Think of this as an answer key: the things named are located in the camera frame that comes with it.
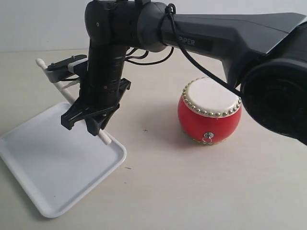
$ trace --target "white wall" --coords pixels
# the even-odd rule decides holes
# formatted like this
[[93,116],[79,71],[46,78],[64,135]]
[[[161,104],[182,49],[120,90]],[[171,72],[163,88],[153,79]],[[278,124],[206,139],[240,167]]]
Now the white wall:
[[[0,0],[0,52],[88,47],[84,9],[90,0]],[[178,13],[307,14],[307,0],[161,0]]]

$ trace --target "robotic arm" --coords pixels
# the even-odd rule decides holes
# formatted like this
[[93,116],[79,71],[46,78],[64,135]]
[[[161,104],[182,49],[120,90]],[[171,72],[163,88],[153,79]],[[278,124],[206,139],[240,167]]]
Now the robotic arm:
[[[51,82],[79,76],[79,98],[61,123],[72,129],[84,119],[88,132],[96,136],[130,88],[131,82],[121,78],[129,48],[148,54],[171,46],[239,95],[260,125],[307,145],[305,18],[297,13],[180,15],[173,4],[150,0],[93,0],[85,10],[88,57],[71,57],[47,69]],[[227,82],[200,66],[187,51],[220,60]]]

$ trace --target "plastic tray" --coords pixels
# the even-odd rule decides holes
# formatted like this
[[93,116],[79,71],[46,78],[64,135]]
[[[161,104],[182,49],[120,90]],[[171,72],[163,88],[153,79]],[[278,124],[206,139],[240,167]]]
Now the plastic tray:
[[39,212],[55,218],[75,205],[126,158],[111,135],[105,145],[77,122],[68,131],[60,116],[69,103],[57,104],[0,137],[0,156]]

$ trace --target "small toy drum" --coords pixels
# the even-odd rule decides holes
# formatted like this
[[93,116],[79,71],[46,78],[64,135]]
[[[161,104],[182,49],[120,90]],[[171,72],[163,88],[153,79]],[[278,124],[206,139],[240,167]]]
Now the small toy drum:
[[237,128],[241,99],[211,78],[190,82],[178,103],[178,118],[186,134],[204,144],[219,143]]

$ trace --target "white drum head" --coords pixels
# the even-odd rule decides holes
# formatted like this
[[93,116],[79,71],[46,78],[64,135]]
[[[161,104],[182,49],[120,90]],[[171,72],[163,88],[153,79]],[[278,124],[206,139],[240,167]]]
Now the white drum head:
[[211,78],[192,81],[183,90],[187,106],[204,116],[226,117],[241,106],[240,98]]

